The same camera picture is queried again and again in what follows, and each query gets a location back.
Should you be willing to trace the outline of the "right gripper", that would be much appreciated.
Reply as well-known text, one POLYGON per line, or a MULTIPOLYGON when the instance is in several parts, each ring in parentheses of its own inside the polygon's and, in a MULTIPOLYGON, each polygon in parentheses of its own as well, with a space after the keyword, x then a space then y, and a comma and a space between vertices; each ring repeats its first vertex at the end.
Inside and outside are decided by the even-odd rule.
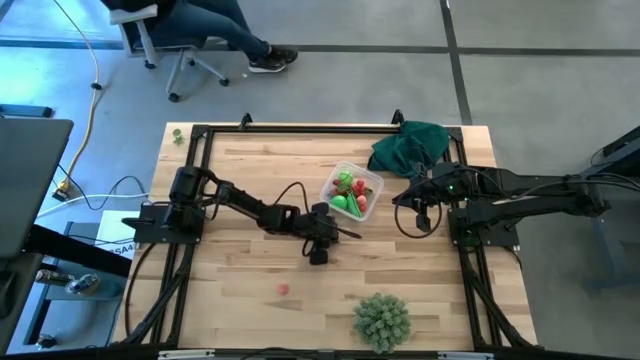
POLYGON ((442 162, 432 169, 429 180, 410 185, 392 199, 393 204, 430 204, 430 197, 436 200, 463 200, 468 195, 468 176, 461 165, 442 162))

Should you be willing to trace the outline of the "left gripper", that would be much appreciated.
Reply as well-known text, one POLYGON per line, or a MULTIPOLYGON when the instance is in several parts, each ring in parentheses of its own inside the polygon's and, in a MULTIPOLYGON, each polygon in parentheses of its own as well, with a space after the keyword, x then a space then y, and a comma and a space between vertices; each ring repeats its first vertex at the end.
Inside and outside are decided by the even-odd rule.
POLYGON ((298 216, 298 235, 304 240, 303 250, 328 250, 338 242, 338 232, 351 238, 362 238, 358 233, 337 226, 335 218, 329 214, 328 203, 316 203, 309 212, 298 216))

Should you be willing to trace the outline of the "clear plastic tupperware container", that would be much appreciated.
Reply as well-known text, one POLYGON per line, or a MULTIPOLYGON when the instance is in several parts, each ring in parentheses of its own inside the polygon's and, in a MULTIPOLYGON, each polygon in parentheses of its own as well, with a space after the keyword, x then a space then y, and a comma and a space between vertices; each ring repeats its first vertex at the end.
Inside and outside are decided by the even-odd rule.
POLYGON ((329 177, 327 178, 321 192, 320 192, 320 200, 328 203, 329 204, 329 208, 336 211, 337 213, 340 213, 346 217, 349 217, 355 221, 358 222, 364 222, 366 221, 371 214, 373 213, 373 208, 379 198, 379 196, 382 193, 384 187, 384 180, 377 174, 362 168, 360 166, 357 166, 351 162, 347 162, 347 161, 339 161, 336 166, 334 167, 333 171, 331 172, 331 174, 329 175, 329 177), (347 197, 347 195, 349 193, 353 193, 352 191, 352 184, 350 186, 346 186, 346 185, 339 185, 339 186, 334 186, 333 185, 333 181, 338 179, 339 173, 342 171, 350 171, 353 175, 353 182, 352 184, 356 181, 356 180, 364 180, 366 183, 366 186, 368 188, 367 194, 365 195, 366 199, 367 199, 367 203, 365 205, 359 205, 360 206, 360 210, 361 210, 361 214, 362 216, 360 218, 356 218, 355 216, 353 216, 352 214, 350 214, 346 209, 340 209, 335 207, 334 205, 331 204, 331 198, 333 196, 336 195, 343 195, 345 197, 347 197))

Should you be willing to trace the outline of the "dark green cloth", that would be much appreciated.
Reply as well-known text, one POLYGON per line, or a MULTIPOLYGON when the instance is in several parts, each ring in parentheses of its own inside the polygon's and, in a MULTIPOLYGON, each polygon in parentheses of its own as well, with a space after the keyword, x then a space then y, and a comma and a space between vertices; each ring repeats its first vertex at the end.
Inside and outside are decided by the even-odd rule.
POLYGON ((411 178, 435 166, 449 147, 449 134, 445 127, 407 121, 399 132, 372 145, 367 168, 370 171, 391 172, 399 177, 411 178))

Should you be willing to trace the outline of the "artificial green potted plant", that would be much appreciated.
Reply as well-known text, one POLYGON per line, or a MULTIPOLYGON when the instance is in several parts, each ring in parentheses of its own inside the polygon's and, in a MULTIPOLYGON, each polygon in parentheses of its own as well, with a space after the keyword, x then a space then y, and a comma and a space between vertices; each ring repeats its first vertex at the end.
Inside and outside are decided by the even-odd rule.
POLYGON ((393 353, 411 335, 406 303, 393 295, 376 293, 361 299, 353 312, 353 329, 377 354, 393 353))

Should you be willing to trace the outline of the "white paper sheet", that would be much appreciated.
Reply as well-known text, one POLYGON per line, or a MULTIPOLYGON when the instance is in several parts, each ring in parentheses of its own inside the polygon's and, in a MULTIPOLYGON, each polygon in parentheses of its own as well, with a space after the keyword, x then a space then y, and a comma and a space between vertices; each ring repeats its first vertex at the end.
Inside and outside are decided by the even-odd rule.
POLYGON ((102 214, 95 245, 103 250, 132 260, 136 251, 135 230, 124 224, 124 218, 137 218, 138 211, 106 210, 102 214))

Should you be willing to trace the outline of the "person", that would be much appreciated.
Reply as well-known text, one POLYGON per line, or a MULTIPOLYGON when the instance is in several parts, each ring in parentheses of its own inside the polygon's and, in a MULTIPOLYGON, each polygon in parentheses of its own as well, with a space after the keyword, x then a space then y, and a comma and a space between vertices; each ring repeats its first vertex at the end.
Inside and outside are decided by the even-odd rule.
POLYGON ((279 73, 298 58, 298 51, 276 46, 254 35, 238 0, 100 0, 108 10, 136 12, 156 5, 147 19, 149 33, 177 38, 219 37, 248 58, 252 73, 279 73))

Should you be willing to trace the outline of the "silver metal clamp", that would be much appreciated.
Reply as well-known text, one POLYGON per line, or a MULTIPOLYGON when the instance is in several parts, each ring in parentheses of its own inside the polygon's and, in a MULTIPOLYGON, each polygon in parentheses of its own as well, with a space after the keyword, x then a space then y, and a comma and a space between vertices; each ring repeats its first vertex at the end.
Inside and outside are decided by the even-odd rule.
POLYGON ((100 283, 97 274, 85 274, 79 278, 72 275, 41 269, 36 273, 35 281, 45 285, 62 287, 71 295, 88 295, 94 292, 100 283))

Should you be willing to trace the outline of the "office chair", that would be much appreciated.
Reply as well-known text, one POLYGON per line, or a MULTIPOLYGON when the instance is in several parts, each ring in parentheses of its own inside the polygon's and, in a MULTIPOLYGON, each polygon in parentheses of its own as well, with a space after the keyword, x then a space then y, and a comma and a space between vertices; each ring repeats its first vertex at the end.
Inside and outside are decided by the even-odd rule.
POLYGON ((198 52, 204 49, 208 39, 202 36, 180 38, 163 33, 153 34, 145 21, 156 18, 158 14, 158 6, 155 4, 134 12, 115 9, 109 11, 109 21, 111 25, 119 27, 127 54, 130 56, 144 54, 144 66, 149 70, 157 67, 160 53, 177 53, 165 88, 168 100, 173 103, 180 101, 181 96, 174 91, 174 88, 187 67, 200 66, 215 75, 221 86, 228 86, 229 79, 198 55, 198 52))

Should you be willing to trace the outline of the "dark grey desk top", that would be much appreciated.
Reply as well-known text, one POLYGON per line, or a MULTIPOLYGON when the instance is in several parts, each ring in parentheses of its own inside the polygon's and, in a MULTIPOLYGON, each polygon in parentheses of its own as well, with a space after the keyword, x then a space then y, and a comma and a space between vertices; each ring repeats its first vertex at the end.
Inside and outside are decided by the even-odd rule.
POLYGON ((21 252, 73 122, 0 119, 0 259, 21 252))

